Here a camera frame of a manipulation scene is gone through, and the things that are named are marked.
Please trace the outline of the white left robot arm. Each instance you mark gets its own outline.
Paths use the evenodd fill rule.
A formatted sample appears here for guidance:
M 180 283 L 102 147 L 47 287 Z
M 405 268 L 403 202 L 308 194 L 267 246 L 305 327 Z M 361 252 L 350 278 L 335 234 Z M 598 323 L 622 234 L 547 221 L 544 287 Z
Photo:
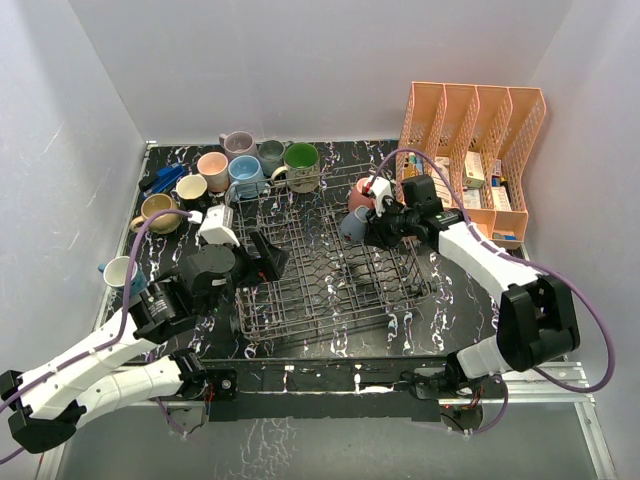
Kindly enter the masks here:
M 88 422 L 158 397 L 194 399 L 210 384 L 195 352 L 185 348 L 143 367 L 129 360 L 195 327 L 199 317 L 232 300 L 239 288 L 276 281 L 288 253 L 259 230 L 250 233 L 257 256 L 239 242 L 206 245 L 165 271 L 98 330 L 45 365 L 1 376 L 2 406 L 11 410 L 12 438 L 30 453 L 70 439 Z

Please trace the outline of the small grey-blue heart mug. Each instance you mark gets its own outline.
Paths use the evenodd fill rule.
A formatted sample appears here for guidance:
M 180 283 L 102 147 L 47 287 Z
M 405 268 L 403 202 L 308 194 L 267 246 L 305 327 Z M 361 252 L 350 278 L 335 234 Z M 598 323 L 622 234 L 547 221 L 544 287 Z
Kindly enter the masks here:
M 361 205 L 344 217 L 339 233 L 345 241 L 361 243 L 365 240 L 369 230 L 369 213 L 370 209 Z

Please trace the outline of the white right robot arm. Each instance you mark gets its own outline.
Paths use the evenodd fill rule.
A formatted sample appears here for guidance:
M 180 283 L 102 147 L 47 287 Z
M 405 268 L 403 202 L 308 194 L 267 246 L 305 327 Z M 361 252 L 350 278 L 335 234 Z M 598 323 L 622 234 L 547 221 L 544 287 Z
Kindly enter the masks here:
M 482 378 L 524 372 L 580 345 L 571 289 L 565 282 L 506 254 L 459 209 L 447 210 L 428 175 L 401 184 L 403 199 L 389 181 L 369 177 L 362 192 L 374 201 L 363 219 L 368 245 L 392 249 L 415 237 L 469 274 L 497 303 L 496 333 L 448 355 L 443 372 L 430 376 L 436 389 L 466 397 Z

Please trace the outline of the teal floral mug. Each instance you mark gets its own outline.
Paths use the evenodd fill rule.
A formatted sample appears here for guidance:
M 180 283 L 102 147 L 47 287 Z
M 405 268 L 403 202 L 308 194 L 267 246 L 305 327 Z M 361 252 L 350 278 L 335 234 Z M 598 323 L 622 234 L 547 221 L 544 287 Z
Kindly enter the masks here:
M 104 282 L 111 288 L 123 292 L 125 277 L 129 266 L 129 256 L 118 256 L 108 263 L 100 264 L 97 269 L 102 274 Z M 131 273 L 130 294 L 137 295 L 148 285 L 146 276 L 138 263 L 133 265 Z

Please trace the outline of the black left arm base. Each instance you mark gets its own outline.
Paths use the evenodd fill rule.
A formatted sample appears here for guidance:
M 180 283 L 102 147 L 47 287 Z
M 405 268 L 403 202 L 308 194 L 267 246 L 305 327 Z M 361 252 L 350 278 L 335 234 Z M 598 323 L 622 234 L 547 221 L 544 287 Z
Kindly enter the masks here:
M 188 400 L 233 400 L 236 398 L 238 374 L 234 369 L 206 367 L 191 349 L 169 355 L 178 369 L 181 384 L 176 394 Z

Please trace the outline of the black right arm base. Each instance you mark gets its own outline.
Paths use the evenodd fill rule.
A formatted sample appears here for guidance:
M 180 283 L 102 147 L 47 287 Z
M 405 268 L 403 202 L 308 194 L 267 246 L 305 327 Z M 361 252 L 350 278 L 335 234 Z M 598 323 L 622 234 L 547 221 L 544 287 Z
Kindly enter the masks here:
M 411 394 L 419 398 L 427 394 L 448 394 L 460 398 L 468 398 L 463 409 L 472 409 L 480 405 L 487 391 L 502 386 L 503 378 L 499 372 L 490 372 L 482 367 L 480 373 L 467 373 L 458 358 L 458 353 L 450 353 L 444 366 L 431 373 L 423 373 L 418 369 L 401 374 L 403 382 L 408 384 Z

